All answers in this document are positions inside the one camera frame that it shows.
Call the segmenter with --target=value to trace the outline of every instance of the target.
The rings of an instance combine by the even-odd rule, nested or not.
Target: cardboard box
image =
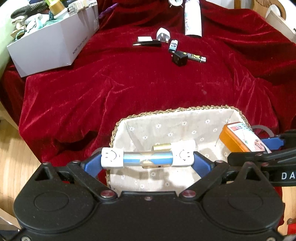
[[[7,46],[21,77],[71,65],[99,29],[98,6],[90,6]]]

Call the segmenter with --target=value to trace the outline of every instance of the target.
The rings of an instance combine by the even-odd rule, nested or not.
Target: red tablecloth
[[[184,36],[183,8],[169,8],[167,0],[118,2],[72,66],[26,79],[13,66],[4,73],[0,94],[16,121],[25,83],[19,131],[40,161],[83,160],[108,145],[117,121],[145,111],[227,104],[252,125],[291,127],[296,46],[257,13],[201,0],[203,37],[191,38]],[[99,10],[111,4],[100,1]],[[132,46],[138,36],[155,37],[159,27],[179,41],[179,50],[207,62],[178,67],[167,44]]]

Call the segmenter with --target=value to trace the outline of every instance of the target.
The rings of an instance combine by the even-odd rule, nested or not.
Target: white tumbler
[[[202,36],[202,19],[199,0],[185,2],[185,35]]]

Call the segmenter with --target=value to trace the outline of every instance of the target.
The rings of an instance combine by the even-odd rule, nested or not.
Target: orange container
[[[244,123],[226,124],[219,139],[231,152],[271,151]]]

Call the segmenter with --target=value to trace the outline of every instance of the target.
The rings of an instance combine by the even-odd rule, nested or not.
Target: clock face
[[[168,0],[169,3],[171,4],[170,6],[181,6],[183,3],[183,0]]]

